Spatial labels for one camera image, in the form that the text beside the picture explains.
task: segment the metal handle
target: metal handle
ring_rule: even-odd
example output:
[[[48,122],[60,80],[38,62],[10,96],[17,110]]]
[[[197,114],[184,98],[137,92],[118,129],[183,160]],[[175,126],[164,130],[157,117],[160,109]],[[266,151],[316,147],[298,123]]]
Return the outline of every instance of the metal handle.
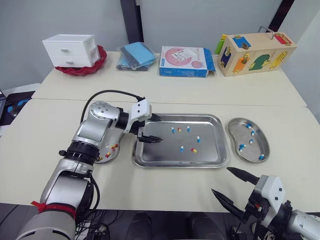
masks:
[[[267,28],[267,27],[265,27],[265,26],[261,26],[261,27],[259,28],[258,33],[260,33],[260,30],[261,30],[261,29],[265,29],[266,31],[269,31],[270,33],[272,33],[271,40],[274,39],[276,33],[275,33],[273,30],[271,30],[270,28]]]

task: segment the plastic bag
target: plastic bag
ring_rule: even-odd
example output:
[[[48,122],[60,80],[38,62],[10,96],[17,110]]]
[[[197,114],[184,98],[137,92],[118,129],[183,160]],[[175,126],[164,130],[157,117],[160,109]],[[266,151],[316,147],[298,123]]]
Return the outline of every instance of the plastic bag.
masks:
[[[155,53],[143,42],[124,45],[119,48],[119,51],[121,52],[120,65],[127,64],[132,70],[150,66],[156,61]]]
[[[129,63],[128,63],[127,59],[125,58],[125,56],[121,54],[119,61],[116,65],[116,68],[119,70],[124,70],[124,71],[144,71],[145,72],[145,71],[149,70],[149,66],[150,65],[141,66],[136,69],[133,69],[131,66],[129,66]]]

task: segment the white wall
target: white wall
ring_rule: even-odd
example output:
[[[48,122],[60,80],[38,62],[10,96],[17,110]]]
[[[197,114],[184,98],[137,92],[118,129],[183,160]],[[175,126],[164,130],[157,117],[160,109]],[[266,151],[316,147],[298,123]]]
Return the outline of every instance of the white wall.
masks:
[[[282,65],[282,69],[320,123],[320,1],[314,1],[317,4],[313,4],[313,8],[304,5],[306,2],[313,1],[294,1],[279,30],[293,37],[293,40],[299,39],[296,42],[297,49]],[[303,15],[297,17],[298,11]]]
[[[268,27],[281,0],[140,0],[144,42],[204,47],[212,52],[222,34],[256,33]]]
[[[94,34],[109,51],[128,43],[120,0],[0,0],[0,34],[0,89],[44,80],[53,35]]]

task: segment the colorful wooden toy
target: colorful wooden toy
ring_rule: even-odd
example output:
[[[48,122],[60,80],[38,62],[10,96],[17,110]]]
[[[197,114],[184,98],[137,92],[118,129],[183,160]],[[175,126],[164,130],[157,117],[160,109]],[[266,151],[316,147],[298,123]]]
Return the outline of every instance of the colorful wooden toy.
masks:
[[[296,48],[282,32],[226,35],[217,62],[226,77],[273,71]]]

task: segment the box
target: box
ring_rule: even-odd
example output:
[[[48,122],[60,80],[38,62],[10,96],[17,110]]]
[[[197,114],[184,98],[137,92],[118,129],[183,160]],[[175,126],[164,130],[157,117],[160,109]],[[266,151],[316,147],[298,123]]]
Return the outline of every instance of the box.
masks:
[[[227,35],[217,62],[226,77],[273,71],[296,48],[283,32]]]
[[[203,47],[162,46],[159,74],[174,77],[202,77],[215,72],[211,51]]]
[[[92,67],[100,59],[94,35],[58,34],[42,42],[55,67]]]

